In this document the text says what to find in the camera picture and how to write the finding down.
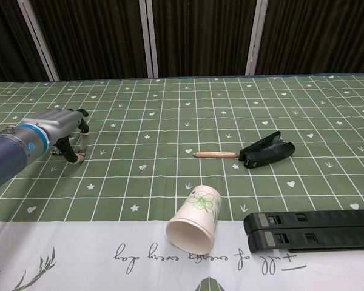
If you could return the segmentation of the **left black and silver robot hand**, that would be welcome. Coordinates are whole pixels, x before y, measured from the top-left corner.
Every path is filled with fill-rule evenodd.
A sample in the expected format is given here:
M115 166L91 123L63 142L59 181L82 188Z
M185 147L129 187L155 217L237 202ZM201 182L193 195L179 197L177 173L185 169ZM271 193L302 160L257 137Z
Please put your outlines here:
M84 109L44 109L28 117L29 123L43 129L51 145L65 157L70 164L80 164L86 156L89 125L84 118L88 117ZM80 129L81 142L79 151L75 152L70 144L70 134Z

